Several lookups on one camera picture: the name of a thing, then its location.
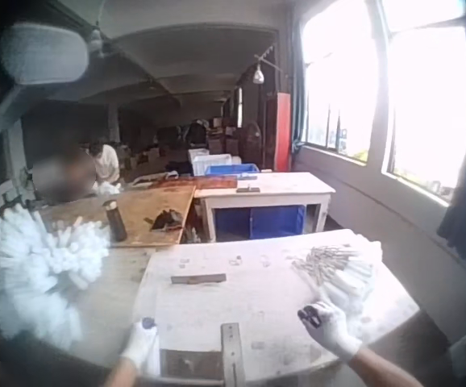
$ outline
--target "white glove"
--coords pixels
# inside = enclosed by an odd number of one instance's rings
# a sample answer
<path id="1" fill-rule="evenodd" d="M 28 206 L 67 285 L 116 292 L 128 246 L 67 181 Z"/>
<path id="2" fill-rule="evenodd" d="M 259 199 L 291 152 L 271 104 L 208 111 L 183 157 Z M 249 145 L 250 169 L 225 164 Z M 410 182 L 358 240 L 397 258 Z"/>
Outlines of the white glove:
<path id="1" fill-rule="evenodd" d="M 362 342 L 347 333 L 346 314 L 333 304 L 316 302 L 309 305 L 317 311 L 319 326 L 306 318 L 300 319 L 306 330 L 321 346 L 337 355 L 342 361 L 348 362 L 360 349 Z"/>
<path id="2" fill-rule="evenodd" d="M 146 324 L 147 328 L 142 324 L 143 320 L 138 321 L 133 325 L 131 335 L 129 336 L 129 342 L 121 355 L 121 357 L 126 357 L 132 361 L 138 371 L 148 358 L 149 352 L 151 351 L 158 335 L 158 328 L 154 325 L 153 320 L 150 318 L 147 318 L 147 320 L 151 321 L 150 324 L 149 322 Z"/>

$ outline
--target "white table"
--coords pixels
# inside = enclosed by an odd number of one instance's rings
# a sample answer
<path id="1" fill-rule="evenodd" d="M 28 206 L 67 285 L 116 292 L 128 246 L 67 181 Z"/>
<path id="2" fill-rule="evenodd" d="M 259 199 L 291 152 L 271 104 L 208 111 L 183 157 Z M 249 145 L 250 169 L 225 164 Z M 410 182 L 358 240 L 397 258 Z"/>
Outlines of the white table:
<path id="1" fill-rule="evenodd" d="M 238 193 L 237 189 L 198 189 L 205 228 L 215 242 L 214 210 L 218 208 L 316 205 L 314 231 L 322 231 L 333 188 L 308 172 L 257 173 L 256 180 L 239 180 L 238 188 L 259 188 L 260 192 Z"/>
<path id="2" fill-rule="evenodd" d="M 354 241 L 350 230 L 226 243 L 181 244 L 151 256 L 138 292 L 133 321 L 152 316 L 162 351 L 221 351 L 220 327 L 238 323 L 248 382 L 324 368 L 336 357 L 316 344 L 297 318 L 312 302 L 310 287 L 292 270 L 313 247 Z M 171 276 L 225 273 L 221 283 L 173 285 Z M 353 335 L 372 343 L 418 312 L 418 305 L 380 262 L 362 314 L 348 321 Z"/>

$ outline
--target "thermos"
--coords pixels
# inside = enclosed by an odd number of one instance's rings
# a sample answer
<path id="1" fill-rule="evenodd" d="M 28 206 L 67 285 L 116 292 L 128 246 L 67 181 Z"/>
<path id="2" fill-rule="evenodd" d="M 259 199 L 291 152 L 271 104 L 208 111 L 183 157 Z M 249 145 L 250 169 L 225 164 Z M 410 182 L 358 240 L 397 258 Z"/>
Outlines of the thermos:
<path id="1" fill-rule="evenodd" d="M 110 223 L 111 237 L 115 242 L 122 242 L 127 238 L 126 228 L 116 200 L 108 200 L 102 205 L 106 209 L 107 220 Z"/>

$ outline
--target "table leg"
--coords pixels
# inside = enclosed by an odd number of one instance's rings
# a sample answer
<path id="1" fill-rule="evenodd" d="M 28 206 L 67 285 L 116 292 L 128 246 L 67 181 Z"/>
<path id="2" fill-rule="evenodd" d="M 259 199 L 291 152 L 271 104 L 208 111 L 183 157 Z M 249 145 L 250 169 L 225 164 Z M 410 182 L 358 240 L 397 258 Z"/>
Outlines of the table leg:
<path id="1" fill-rule="evenodd" d="M 206 202 L 206 199 L 201 200 L 203 209 L 204 227 L 208 231 L 208 242 L 215 242 L 217 237 L 215 235 L 215 219 L 214 210 L 210 208 L 210 205 Z"/>
<path id="2" fill-rule="evenodd" d="M 327 220 L 328 207 L 330 206 L 330 196 L 325 197 L 316 207 L 314 215 L 314 232 L 321 232 L 324 230 L 324 223 Z"/>

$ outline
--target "worker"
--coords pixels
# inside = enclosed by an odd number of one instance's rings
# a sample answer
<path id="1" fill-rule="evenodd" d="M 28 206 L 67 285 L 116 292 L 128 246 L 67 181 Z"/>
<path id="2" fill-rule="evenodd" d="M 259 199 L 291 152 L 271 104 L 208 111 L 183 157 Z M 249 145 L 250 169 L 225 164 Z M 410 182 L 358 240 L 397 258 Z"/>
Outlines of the worker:
<path id="1" fill-rule="evenodd" d="M 303 325 L 319 345 L 338 356 L 369 387 L 422 387 L 415 378 L 396 365 L 362 346 L 362 342 L 347 332 L 346 314 L 328 302 L 308 305 L 315 311 L 318 323 L 310 321 L 300 311 Z"/>
<path id="2" fill-rule="evenodd" d="M 414 377 L 398 366 L 362 346 L 362 342 L 347 332 L 346 314 L 327 302 L 308 305 L 319 320 L 316 326 L 303 313 L 300 319 L 319 345 L 338 356 L 368 387 L 422 387 Z M 156 327 L 145 329 L 141 322 L 133 326 L 131 338 L 122 359 L 109 376 L 106 387 L 131 387 L 138 371 L 148 358 L 156 337 Z"/>
<path id="3" fill-rule="evenodd" d="M 111 184 L 119 182 L 119 157 L 113 147 L 102 141 L 96 141 L 89 146 L 89 154 L 94 158 L 97 182 L 107 181 Z"/>

